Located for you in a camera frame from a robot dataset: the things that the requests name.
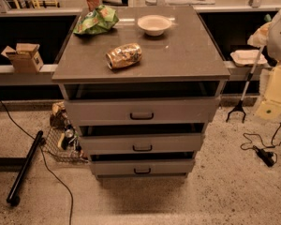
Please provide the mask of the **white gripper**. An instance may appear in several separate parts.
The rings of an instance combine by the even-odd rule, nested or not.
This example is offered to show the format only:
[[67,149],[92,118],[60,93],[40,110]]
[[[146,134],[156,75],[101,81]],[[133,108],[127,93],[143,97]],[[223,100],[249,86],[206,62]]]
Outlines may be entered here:
[[263,119],[275,119],[281,114],[281,65],[261,75],[260,97],[255,115]]

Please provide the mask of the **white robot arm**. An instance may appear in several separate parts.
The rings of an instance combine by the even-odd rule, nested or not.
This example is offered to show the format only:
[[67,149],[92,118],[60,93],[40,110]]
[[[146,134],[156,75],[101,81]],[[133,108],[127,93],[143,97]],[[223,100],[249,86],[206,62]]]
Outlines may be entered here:
[[277,61],[269,72],[266,83],[260,82],[261,99],[255,115],[263,119],[275,119],[281,114],[281,9],[270,22],[262,25],[247,41],[254,47],[266,46],[268,55]]

